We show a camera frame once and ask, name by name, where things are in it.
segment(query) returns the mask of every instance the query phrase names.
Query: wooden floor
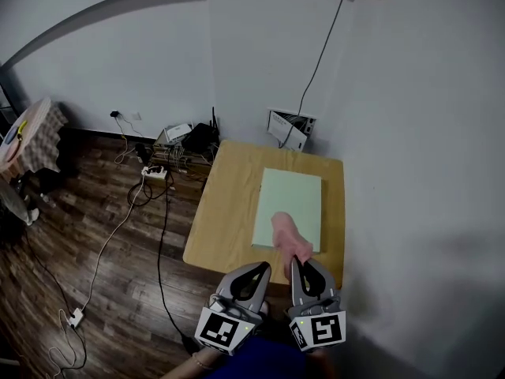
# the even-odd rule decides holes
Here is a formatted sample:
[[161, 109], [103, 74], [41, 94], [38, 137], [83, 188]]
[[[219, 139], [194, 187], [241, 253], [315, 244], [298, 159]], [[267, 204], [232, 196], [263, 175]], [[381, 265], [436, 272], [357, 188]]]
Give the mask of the wooden floor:
[[[50, 194], [51, 203], [36, 199], [41, 214], [27, 229], [33, 249], [53, 272], [73, 310], [82, 307], [98, 252], [124, 219], [126, 195], [140, 181], [142, 165], [134, 153], [123, 164], [114, 158], [124, 141], [77, 134], [62, 143], [78, 173]], [[172, 197], [161, 275], [166, 303], [180, 329], [193, 335], [200, 311], [222, 274], [182, 261], [197, 203]], [[159, 377], [187, 358], [171, 325], [157, 277], [157, 252], [163, 228], [163, 196], [135, 208], [110, 240], [99, 264], [92, 299], [78, 332], [84, 335], [88, 360], [66, 377]], [[274, 315], [289, 305], [288, 288], [271, 285], [267, 300]], [[25, 240], [0, 250], [0, 320], [6, 336], [34, 377], [52, 377], [56, 368], [47, 350], [60, 347], [72, 356], [59, 328], [58, 310], [65, 304], [51, 277], [36, 263]], [[69, 332], [83, 359], [80, 341]], [[54, 359], [63, 361], [55, 352]]]

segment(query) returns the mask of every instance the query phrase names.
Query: light green paper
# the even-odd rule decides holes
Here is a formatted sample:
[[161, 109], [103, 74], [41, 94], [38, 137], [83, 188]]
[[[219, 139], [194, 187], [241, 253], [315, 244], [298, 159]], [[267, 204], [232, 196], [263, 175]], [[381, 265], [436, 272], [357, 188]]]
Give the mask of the light green paper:
[[253, 246], [273, 247], [271, 218], [276, 212], [291, 215], [300, 235], [320, 252], [321, 177], [265, 168], [256, 211]]

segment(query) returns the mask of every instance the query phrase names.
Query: power adapter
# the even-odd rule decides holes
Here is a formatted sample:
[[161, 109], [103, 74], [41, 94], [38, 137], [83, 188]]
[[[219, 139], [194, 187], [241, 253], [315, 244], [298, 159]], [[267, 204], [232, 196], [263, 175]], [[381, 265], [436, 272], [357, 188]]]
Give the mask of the power adapter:
[[72, 328], [77, 328], [77, 326], [82, 322], [82, 319], [84, 319], [82, 310], [77, 307], [68, 320], [69, 326]]

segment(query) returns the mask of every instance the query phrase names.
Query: power strip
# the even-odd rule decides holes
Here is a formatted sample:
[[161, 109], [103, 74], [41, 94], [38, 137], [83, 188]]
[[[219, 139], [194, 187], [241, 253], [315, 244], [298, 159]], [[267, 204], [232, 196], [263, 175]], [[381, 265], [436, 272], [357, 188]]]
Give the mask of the power strip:
[[158, 180], [164, 180], [166, 177], [165, 167], [144, 167], [141, 173], [145, 178], [155, 178]]

